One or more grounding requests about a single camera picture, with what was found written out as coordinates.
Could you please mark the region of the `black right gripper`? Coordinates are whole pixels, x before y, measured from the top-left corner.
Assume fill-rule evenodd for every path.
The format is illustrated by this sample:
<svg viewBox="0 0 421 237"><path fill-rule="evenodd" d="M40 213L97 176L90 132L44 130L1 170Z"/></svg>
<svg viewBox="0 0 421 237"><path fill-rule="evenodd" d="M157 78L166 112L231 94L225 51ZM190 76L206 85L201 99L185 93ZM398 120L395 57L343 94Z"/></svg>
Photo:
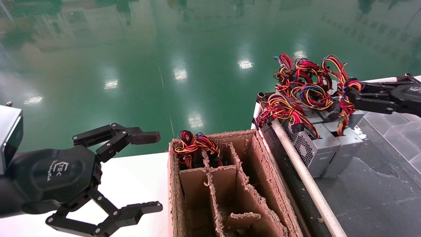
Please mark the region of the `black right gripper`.
<svg viewBox="0 0 421 237"><path fill-rule="evenodd" d="M390 93L389 95L359 95L360 93ZM380 114L412 114L421 117L421 84L413 76L398 76L375 82L350 78L344 85L344 95L351 98L357 110Z"/></svg>

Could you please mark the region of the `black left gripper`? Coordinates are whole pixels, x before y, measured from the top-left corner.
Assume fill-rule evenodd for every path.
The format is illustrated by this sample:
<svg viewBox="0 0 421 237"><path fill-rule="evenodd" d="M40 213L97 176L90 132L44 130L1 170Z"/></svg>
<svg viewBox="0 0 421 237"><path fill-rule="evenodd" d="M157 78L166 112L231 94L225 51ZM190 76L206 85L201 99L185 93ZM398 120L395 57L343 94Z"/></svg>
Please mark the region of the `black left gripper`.
<svg viewBox="0 0 421 237"><path fill-rule="evenodd" d="M70 149L15 155L1 175L2 218L57 210L45 221L54 230L82 237L110 237L119 228L137 225L143 215L163 210L159 201L118 209L97 188L88 188L96 162L108 162L129 144L156 144L161 140L158 131L143 132L139 127L112 123L74 135L72 140L74 147ZM87 148L101 143L96 154ZM91 200L107 213L104 221L94 225L67 218L69 212Z"/></svg>

